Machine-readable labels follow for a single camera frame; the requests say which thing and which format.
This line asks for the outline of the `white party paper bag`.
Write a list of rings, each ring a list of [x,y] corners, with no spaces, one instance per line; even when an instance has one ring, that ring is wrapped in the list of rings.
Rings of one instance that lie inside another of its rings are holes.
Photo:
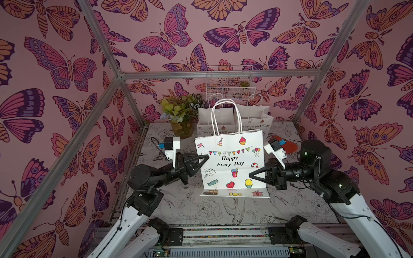
[[[262,131],[242,131],[236,105],[234,118],[235,133],[195,139],[197,154],[210,156],[201,168],[201,196],[269,198],[266,184],[249,178],[250,172],[265,165]]]

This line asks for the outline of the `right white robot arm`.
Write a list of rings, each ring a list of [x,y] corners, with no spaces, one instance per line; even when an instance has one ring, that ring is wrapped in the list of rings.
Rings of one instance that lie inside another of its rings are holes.
[[[360,241],[344,241],[294,216],[285,224],[285,240],[312,244],[334,258],[408,258],[410,254],[386,230],[367,205],[359,188],[344,172],[331,168],[331,149],[319,140],[301,145],[298,162],[284,163],[285,151],[277,140],[264,145],[274,158],[249,174],[249,178],[285,190],[288,182],[309,181],[309,188],[320,195],[343,218]]]

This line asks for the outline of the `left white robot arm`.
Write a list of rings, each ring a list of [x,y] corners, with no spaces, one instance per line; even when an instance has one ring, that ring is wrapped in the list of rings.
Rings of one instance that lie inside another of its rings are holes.
[[[151,217],[164,196],[160,188],[178,180],[187,183],[208,160],[208,155],[177,153],[174,161],[160,168],[135,166],[128,180],[132,195],[115,225],[89,257],[139,258],[156,244],[167,243],[170,226]]]

